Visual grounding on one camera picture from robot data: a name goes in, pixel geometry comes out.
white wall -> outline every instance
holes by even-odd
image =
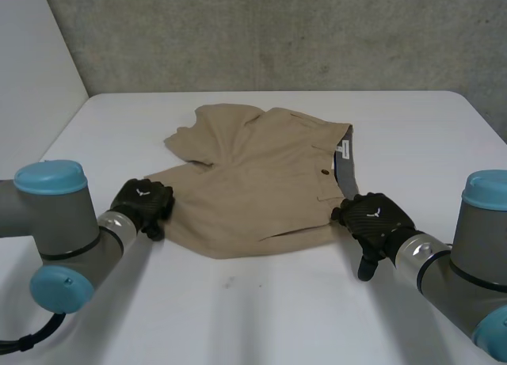
[[[37,162],[87,99],[46,0],[0,0],[0,179]]]

white table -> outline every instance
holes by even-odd
[[[507,169],[507,146],[449,92],[109,94],[88,100],[45,159],[82,163],[98,214],[129,178],[180,161],[163,139],[219,102],[281,106],[354,125],[362,192],[385,192],[417,228],[451,242],[467,175]],[[40,266],[31,238],[0,242],[0,339],[33,333],[50,314],[31,300]],[[4,364],[494,364],[385,260],[355,277],[360,247],[213,260],[140,238],[81,312]]]

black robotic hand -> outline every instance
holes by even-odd
[[[173,210],[173,189],[159,181],[131,179],[124,184],[111,203],[111,209],[123,213],[135,224],[135,228],[160,241],[164,230],[160,220],[167,220]]]
[[[407,234],[417,233],[410,217],[382,193],[343,200],[339,208],[333,209],[331,219],[345,226],[363,248],[357,271],[363,281],[373,277],[379,261],[385,257],[394,263],[399,242],[405,241]]]

black cable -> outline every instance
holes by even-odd
[[[32,349],[35,344],[39,344],[42,340],[50,337],[61,326],[63,319],[65,319],[65,314],[54,314],[48,323],[33,335],[23,336],[19,340],[0,340],[0,355],[8,355],[18,351],[25,352]]]

gray concrete wall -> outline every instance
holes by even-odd
[[[90,95],[448,89],[507,139],[507,0],[48,0]]]

